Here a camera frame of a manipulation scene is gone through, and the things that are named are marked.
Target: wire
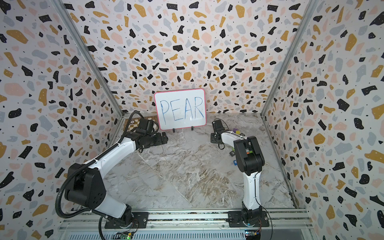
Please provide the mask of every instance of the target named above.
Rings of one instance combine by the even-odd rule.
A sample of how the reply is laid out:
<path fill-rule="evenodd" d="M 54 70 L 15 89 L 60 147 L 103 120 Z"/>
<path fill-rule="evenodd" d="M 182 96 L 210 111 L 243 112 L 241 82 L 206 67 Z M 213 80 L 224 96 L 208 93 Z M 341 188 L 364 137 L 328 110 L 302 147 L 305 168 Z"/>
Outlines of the wire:
<path fill-rule="evenodd" d="M 101 221 L 102 221 L 102 220 L 103 220 L 103 216 L 101 216 L 100 219 L 99 219 L 99 235 L 100 235 L 100 237 L 101 237 L 101 240 L 106 240 L 106 239 L 104 238 L 103 232 L 101 231 Z"/>

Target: black mounting plate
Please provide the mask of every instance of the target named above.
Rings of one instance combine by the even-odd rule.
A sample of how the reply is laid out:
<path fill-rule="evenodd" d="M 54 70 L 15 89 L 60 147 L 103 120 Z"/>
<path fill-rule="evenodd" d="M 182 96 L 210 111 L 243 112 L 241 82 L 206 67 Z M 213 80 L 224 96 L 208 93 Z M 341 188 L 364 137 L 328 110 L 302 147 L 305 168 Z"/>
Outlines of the black mounting plate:
<path fill-rule="evenodd" d="M 266 211 L 262 211 L 262 217 L 260 218 L 262 227 L 269 227 L 269 220 L 265 220 L 266 217 Z M 227 222 L 229 222 L 229 227 L 249 227 L 243 223 L 241 211 L 229 211 Z M 260 223 L 256 223 L 253 227 L 260 227 Z"/>
<path fill-rule="evenodd" d="M 132 229 L 135 230 L 137 228 L 146 228 L 147 227 L 147 222 L 148 222 L 148 212 L 132 212 L 133 217 L 132 219 L 137 219 L 133 220 L 133 226 Z M 113 224 L 113 221 L 109 221 L 105 223 L 104 226 L 105 229 L 124 229 L 124 228 L 119 228 L 118 226 Z"/>

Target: chessboard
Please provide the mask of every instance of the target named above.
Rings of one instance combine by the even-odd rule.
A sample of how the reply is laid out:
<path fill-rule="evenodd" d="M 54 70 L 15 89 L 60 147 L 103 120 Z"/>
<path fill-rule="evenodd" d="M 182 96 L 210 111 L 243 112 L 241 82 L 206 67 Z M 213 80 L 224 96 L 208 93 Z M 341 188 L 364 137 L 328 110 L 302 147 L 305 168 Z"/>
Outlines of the chessboard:
<path fill-rule="evenodd" d="M 144 118 L 148 119 L 148 120 L 154 120 L 155 122 L 159 122 L 157 120 L 157 116 L 149 116 L 149 117 L 144 117 Z M 129 123 L 128 131 L 132 130 L 134 127 L 137 127 L 139 125 L 139 122 L 140 122 L 140 118 L 132 118 L 131 122 Z M 128 119 L 125 120 L 125 122 L 122 126 L 123 131 L 124 131 L 124 128 L 127 125 L 127 123 L 128 123 Z"/>

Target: cable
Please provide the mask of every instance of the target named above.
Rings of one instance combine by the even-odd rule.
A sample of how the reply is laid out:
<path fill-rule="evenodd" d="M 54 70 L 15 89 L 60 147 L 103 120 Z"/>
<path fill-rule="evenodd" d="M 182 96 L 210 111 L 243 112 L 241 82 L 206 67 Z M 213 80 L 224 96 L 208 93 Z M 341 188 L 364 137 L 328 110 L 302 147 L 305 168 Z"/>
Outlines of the cable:
<path fill-rule="evenodd" d="M 100 237 L 101 237 L 101 240 L 106 240 L 106 239 L 104 238 L 103 232 L 101 231 L 101 221 L 102 221 L 102 220 L 103 220 L 103 216 L 101 216 L 100 219 L 99 219 L 99 235 L 100 235 Z"/>
<path fill-rule="evenodd" d="M 55 201 L 55 210 L 56 210 L 56 214 L 61 217 L 61 218 L 71 218 L 71 217 L 74 217 L 82 212 L 86 212 L 86 211 L 90 211 L 89 208 L 84 208 L 84 209 L 80 209 L 74 213 L 71 213 L 71 214 L 65 214 L 62 209 L 61 209 L 61 198 L 63 197 L 63 193 L 64 193 L 64 190 L 66 189 L 67 185 L 69 184 L 69 182 L 74 178 L 76 177 L 79 173 L 81 173 L 82 171 L 84 171 L 86 168 L 88 168 L 90 165 L 94 164 L 96 162 L 96 160 L 92 160 L 90 161 L 89 163 L 87 164 L 84 164 L 82 165 L 81 167 L 79 167 L 76 171 L 74 171 L 71 175 L 68 176 L 68 178 L 64 181 L 64 183 L 61 185 L 61 188 L 59 190 L 59 192 L 57 193 L 57 196 L 56 196 L 56 201 Z"/>
<path fill-rule="evenodd" d="M 269 215 L 269 212 L 265 209 L 265 207 L 263 207 L 258 201 L 257 201 L 257 196 L 256 196 L 256 180 L 255 180 L 255 199 L 256 199 L 256 202 L 259 206 L 261 206 L 265 211 L 266 213 L 268 214 L 269 216 L 269 219 L 271 220 L 271 237 L 269 238 L 269 240 L 272 239 L 272 235 L 273 235 L 273 224 L 272 224 L 272 219 L 271 219 L 271 215 Z"/>

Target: enclosure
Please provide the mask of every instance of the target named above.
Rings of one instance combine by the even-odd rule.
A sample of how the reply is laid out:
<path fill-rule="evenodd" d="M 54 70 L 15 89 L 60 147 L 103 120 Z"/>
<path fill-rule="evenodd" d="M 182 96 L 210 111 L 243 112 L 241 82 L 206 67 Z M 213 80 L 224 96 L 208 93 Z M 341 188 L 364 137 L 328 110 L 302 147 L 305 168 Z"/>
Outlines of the enclosure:
<path fill-rule="evenodd" d="M 55 198 L 68 168 L 134 128 L 134 110 L 159 121 L 156 92 L 197 88 L 206 125 L 166 130 L 167 144 L 128 155 L 104 179 L 111 196 L 152 213 L 241 209 L 232 148 L 210 142 L 220 118 L 255 136 L 265 158 L 260 200 L 276 229 L 262 239 L 289 236 L 279 224 L 294 211 L 314 232 L 303 239 L 384 239 L 383 1 L 0 7 L 1 239 L 64 239 L 74 223 Z M 65 211 L 80 207 L 63 199 Z"/>

